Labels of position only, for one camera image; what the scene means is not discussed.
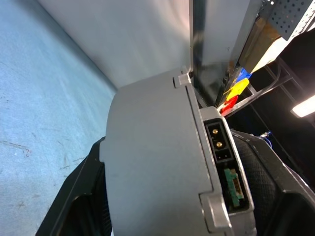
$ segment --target perforated metal panel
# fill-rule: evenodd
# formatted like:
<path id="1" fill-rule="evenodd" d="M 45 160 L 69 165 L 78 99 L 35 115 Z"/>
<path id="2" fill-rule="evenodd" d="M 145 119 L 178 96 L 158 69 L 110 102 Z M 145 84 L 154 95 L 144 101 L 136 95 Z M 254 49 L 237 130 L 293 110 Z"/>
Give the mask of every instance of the perforated metal panel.
<path id="1" fill-rule="evenodd" d="M 268 22 L 285 40 L 303 33 L 314 17 L 315 0 L 265 0 L 265 3 L 267 10 L 274 6 Z"/>

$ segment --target gray casing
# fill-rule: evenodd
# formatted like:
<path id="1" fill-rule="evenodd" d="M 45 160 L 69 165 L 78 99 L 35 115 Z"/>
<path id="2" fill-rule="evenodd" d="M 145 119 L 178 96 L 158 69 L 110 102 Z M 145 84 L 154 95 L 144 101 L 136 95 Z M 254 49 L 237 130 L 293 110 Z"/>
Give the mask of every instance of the gray casing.
<path id="1" fill-rule="evenodd" d="M 221 118 L 250 207 L 228 215 L 203 121 Z M 214 107 L 200 110 L 180 69 L 121 88 L 100 146 L 115 236 L 256 235 L 234 141 Z"/>

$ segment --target blue floor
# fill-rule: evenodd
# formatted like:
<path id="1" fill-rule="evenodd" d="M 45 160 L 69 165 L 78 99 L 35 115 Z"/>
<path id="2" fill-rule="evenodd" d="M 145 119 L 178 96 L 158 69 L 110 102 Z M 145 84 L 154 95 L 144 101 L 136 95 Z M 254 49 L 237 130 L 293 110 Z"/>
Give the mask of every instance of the blue floor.
<path id="1" fill-rule="evenodd" d="M 114 93 L 35 0 L 0 1 L 0 235 L 35 234 Z"/>

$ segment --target yellow tag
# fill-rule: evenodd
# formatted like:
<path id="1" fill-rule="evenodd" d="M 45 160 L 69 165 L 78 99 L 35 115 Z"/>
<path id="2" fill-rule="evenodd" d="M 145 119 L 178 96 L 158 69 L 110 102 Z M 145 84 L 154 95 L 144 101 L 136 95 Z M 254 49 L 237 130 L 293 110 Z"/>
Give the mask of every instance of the yellow tag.
<path id="1" fill-rule="evenodd" d="M 244 89 L 247 87 L 247 85 L 250 83 L 248 78 L 244 78 L 241 81 L 237 82 L 233 87 L 232 91 L 227 97 L 227 101 L 230 100 L 232 97 L 235 97 L 236 95 L 240 95 Z"/>

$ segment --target fluorescent light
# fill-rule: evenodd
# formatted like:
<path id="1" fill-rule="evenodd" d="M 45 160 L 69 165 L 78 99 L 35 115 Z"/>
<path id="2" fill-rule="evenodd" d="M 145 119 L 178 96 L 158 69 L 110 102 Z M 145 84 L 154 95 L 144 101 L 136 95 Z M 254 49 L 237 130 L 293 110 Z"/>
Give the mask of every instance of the fluorescent light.
<path id="1" fill-rule="evenodd" d="M 295 106 L 292 112 L 298 117 L 304 117 L 315 112 L 315 95 Z"/>

